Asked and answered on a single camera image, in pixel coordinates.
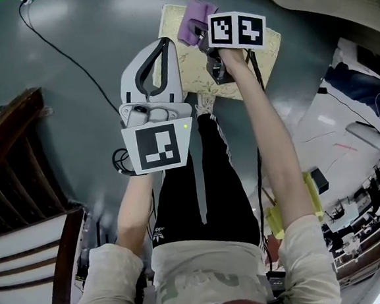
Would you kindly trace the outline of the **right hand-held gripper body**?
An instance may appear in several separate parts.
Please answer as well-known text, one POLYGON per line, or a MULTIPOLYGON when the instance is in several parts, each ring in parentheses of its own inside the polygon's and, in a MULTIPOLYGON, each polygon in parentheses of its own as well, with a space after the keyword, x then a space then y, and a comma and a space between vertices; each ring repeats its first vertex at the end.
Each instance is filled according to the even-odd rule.
POLYGON ((266 19, 264 16, 250 13, 229 12, 214 13, 207 17, 207 22, 198 27, 201 35, 199 50, 206 54, 206 68, 213 81, 218 84, 233 82, 219 50, 233 48, 246 50, 250 59, 253 50, 265 48, 266 19))

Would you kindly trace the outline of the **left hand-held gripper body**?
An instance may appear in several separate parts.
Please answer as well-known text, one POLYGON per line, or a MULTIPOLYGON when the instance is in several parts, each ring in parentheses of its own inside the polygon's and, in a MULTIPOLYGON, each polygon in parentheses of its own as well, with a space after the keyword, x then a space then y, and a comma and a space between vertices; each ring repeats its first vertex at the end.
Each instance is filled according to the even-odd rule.
POLYGON ((186 165, 192 128, 190 104, 127 103, 120 106, 119 112, 134 175, 186 165))

